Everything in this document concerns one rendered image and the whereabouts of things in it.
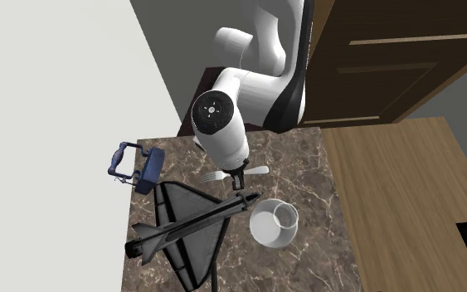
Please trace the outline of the white fork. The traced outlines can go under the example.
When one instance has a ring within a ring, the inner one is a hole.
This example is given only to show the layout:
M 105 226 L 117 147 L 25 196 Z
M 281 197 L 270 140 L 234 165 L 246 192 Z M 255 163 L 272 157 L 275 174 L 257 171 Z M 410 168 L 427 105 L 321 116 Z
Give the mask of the white fork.
M 258 174 L 267 174 L 269 172 L 269 168 L 267 166 L 259 166 L 254 168 L 249 168 L 244 171 L 245 175 L 258 175 Z M 224 178 L 228 177 L 228 174 L 223 171 L 215 171 L 212 173 L 207 173 L 202 176 L 201 182 L 210 182 L 210 181 L 221 181 Z

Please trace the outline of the grey toy jet plane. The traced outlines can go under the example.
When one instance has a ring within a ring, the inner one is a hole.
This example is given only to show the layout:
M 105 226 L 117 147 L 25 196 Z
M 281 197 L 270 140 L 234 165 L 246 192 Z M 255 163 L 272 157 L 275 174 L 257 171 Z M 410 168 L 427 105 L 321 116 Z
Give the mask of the grey toy jet plane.
M 260 192 L 234 192 L 220 199 L 176 181 L 158 183 L 153 190 L 156 224 L 137 222 L 137 235 L 124 244 L 128 258 L 147 265 L 162 251 L 185 292 L 211 281 L 218 292 L 216 260 L 231 217 L 245 212 Z

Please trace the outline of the blue flat iron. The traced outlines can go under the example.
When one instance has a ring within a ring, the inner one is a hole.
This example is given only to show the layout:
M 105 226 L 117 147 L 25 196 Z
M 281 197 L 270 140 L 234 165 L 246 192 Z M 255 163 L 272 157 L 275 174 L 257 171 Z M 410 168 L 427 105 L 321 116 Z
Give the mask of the blue flat iron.
M 127 147 L 140 149 L 140 154 L 146 158 L 142 170 L 135 169 L 131 175 L 117 173 L 116 168 L 121 163 L 124 151 Z M 144 149 L 140 144 L 122 142 L 114 152 L 111 164 L 107 170 L 108 174 L 119 179 L 122 183 L 134 186 L 134 191 L 143 195 L 148 195 L 157 185 L 163 169 L 165 151 L 161 148 L 152 147 Z

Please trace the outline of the white bowl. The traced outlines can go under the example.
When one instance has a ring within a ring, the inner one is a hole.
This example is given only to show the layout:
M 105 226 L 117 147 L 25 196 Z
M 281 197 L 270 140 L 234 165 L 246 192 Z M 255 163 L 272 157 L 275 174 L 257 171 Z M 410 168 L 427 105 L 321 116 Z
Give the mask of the white bowl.
M 271 198 L 256 204 L 250 216 L 250 232 L 261 245 L 283 248 L 295 238 L 299 213 L 290 203 Z

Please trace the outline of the dark brown wooden door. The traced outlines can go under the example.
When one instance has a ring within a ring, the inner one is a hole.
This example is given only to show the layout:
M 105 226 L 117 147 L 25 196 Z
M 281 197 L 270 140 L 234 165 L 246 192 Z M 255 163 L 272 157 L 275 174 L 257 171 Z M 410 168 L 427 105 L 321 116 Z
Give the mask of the dark brown wooden door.
M 467 0 L 315 0 L 304 127 L 404 119 L 467 72 Z

